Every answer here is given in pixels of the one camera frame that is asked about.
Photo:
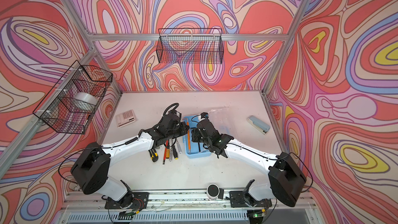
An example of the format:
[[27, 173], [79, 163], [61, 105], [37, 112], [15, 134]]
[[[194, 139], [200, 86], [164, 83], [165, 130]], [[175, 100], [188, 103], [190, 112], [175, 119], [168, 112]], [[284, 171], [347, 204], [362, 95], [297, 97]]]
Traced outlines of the white tape roll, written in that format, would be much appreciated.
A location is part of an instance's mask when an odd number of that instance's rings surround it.
[[91, 113], [94, 111], [98, 99], [91, 94], [79, 92], [74, 96], [72, 103], [79, 111]]

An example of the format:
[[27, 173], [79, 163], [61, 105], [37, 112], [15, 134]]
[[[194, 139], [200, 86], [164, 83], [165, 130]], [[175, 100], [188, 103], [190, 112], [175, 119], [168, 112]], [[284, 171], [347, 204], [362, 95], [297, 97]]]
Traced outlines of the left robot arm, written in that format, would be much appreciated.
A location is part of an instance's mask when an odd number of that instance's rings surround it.
[[128, 208], [133, 203], [133, 192], [123, 180], [109, 176], [109, 169], [139, 152], [155, 151], [167, 141], [186, 135], [189, 127], [182, 121], [178, 106], [179, 103], [170, 105], [157, 124], [140, 130], [137, 136], [102, 146], [90, 143], [70, 170], [83, 193], [102, 194], [113, 200], [118, 208]]

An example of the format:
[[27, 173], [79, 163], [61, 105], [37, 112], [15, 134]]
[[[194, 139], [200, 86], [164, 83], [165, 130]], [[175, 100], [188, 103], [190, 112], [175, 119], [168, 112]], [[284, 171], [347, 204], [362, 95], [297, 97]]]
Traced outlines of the red handled hex key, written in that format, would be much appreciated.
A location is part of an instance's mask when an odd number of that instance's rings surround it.
[[168, 148], [169, 147], [169, 141], [166, 141], [166, 143], [164, 144], [164, 156], [163, 156], [163, 161], [162, 161], [162, 164], [163, 165], [165, 165], [165, 161], [166, 161], [166, 158], [165, 158], [165, 150], [166, 150], [166, 148]]

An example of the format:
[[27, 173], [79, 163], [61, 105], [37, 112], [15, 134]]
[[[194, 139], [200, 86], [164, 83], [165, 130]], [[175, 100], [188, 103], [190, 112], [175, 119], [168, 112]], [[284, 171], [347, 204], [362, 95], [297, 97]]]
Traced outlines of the light blue plastic toolbox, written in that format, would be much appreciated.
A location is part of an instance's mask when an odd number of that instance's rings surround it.
[[208, 157], [211, 155], [210, 151], [208, 149], [204, 148], [204, 144], [201, 143], [201, 152], [198, 153], [198, 142], [193, 141], [193, 135], [195, 134], [195, 138], [200, 134], [199, 131], [195, 131], [194, 128], [197, 127], [197, 124], [199, 123], [199, 117], [195, 115], [188, 115], [184, 116], [182, 120], [187, 123], [189, 122], [190, 126], [190, 144], [191, 144], [191, 154], [188, 154], [188, 144], [187, 144], [187, 134], [182, 137], [184, 146], [185, 146], [185, 153], [188, 158], [190, 159], [196, 159], [196, 158], [203, 158], [203, 157]]

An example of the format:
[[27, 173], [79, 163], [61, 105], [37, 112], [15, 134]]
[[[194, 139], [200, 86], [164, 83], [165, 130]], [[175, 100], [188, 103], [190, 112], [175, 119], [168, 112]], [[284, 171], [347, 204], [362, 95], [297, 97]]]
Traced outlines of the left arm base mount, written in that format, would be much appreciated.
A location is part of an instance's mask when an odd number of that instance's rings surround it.
[[108, 198], [105, 203], [105, 209], [132, 209], [141, 211], [147, 207], [148, 200], [148, 192], [128, 192], [119, 201]]

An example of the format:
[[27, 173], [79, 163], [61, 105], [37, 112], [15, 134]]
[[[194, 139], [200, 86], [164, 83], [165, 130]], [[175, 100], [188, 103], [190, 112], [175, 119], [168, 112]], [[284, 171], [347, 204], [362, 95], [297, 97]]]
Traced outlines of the grey blue stapler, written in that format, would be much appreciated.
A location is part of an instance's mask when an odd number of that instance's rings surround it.
[[247, 121], [254, 127], [256, 128], [259, 132], [262, 134], [266, 135], [269, 130], [270, 130], [270, 125], [263, 122], [262, 120], [258, 119], [255, 116], [250, 116], [247, 118]]

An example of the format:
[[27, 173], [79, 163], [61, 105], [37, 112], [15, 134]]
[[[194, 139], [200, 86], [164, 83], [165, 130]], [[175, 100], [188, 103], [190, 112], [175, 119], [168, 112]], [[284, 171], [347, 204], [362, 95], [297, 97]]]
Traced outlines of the yellow handled screwdriver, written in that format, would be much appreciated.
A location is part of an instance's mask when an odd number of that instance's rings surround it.
[[170, 158], [170, 149], [169, 148], [166, 148], [166, 150], [165, 150], [165, 158], [166, 159]]

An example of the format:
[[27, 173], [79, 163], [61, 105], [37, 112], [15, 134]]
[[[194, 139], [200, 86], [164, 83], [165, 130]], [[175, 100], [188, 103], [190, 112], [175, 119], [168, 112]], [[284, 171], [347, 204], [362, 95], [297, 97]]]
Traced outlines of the yellow black utility knife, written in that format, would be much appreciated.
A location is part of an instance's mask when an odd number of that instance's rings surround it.
[[159, 156], [158, 156], [158, 153], [157, 153], [156, 149], [152, 148], [152, 149], [150, 149], [148, 151], [149, 151], [149, 154], [150, 154], [151, 161], [152, 162], [157, 162], [158, 159], [159, 159]]

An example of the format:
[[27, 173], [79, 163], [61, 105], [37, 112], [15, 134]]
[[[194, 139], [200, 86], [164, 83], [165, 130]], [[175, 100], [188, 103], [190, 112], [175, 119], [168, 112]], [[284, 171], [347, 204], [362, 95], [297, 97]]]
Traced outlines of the black yellow screwdriver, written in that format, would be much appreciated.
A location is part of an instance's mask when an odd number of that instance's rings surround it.
[[174, 159], [178, 159], [178, 150], [177, 150], [177, 145], [176, 144], [174, 144], [172, 146], [172, 152], [173, 152]]

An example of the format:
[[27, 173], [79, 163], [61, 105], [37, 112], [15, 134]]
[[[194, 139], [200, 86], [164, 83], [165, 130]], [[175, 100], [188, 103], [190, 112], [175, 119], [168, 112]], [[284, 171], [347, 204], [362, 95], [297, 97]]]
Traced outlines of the clear toolbox lid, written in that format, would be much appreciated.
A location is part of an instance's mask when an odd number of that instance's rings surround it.
[[229, 107], [206, 109], [209, 121], [220, 134], [227, 134], [238, 139], [238, 132]]

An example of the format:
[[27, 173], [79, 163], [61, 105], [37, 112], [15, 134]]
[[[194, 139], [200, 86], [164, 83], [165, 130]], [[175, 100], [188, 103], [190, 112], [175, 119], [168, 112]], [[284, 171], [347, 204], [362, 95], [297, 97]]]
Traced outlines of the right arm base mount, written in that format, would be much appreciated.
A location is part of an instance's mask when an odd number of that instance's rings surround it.
[[226, 197], [230, 201], [233, 208], [237, 207], [261, 207], [268, 209], [273, 206], [270, 199], [256, 200], [248, 192], [245, 191], [230, 191], [229, 196]]

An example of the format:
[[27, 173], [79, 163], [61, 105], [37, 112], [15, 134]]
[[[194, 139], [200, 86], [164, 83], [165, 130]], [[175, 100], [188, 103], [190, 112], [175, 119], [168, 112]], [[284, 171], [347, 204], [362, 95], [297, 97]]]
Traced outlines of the round black white knob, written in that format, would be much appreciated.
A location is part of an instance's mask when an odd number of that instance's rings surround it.
[[206, 188], [206, 194], [210, 200], [215, 200], [220, 195], [220, 188], [216, 184], [210, 184]]

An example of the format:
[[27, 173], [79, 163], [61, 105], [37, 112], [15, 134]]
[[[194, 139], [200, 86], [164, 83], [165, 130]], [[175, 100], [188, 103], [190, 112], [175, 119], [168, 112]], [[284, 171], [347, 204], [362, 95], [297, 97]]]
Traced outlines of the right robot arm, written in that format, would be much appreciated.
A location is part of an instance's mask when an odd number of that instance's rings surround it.
[[194, 128], [192, 137], [217, 157], [243, 162], [267, 176], [264, 184], [255, 185], [255, 194], [249, 195], [260, 201], [275, 197], [282, 204], [294, 207], [306, 183], [306, 176], [290, 154], [279, 155], [254, 149], [233, 136], [219, 133], [209, 119], [202, 119]]

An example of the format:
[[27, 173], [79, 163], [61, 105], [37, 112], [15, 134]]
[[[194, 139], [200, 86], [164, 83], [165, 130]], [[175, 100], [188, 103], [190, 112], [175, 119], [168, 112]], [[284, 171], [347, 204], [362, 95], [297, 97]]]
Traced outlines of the aluminium front rail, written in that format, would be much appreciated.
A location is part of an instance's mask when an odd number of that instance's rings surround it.
[[[146, 200], [147, 206], [141, 213], [160, 213], [165, 211], [221, 211], [238, 210], [233, 208], [229, 200], [211, 200], [205, 189], [191, 190], [147, 190], [149, 197]], [[67, 194], [60, 212], [104, 212], [105, 198], [101, 194], [84, 195], [80, 191]], [[310, 193], [301, 194], [295, 207], [288, 207], [276, 199], [272, 200], [269, 210], [278, 209], [306, 209], [309, 212], [320, 213], [318, 205]]]

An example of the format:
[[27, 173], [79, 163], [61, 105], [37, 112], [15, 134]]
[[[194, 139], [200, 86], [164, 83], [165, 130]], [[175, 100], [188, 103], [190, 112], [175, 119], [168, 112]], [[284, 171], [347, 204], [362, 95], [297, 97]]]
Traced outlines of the orange handled hex key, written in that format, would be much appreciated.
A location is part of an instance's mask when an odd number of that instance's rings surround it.
[[189, 122], [187, 121], [188, 132], [187, 132], [187, 144], [188, 144], [188, 154], [191, 154], [191, 144], [190, 144], [190, 126]]

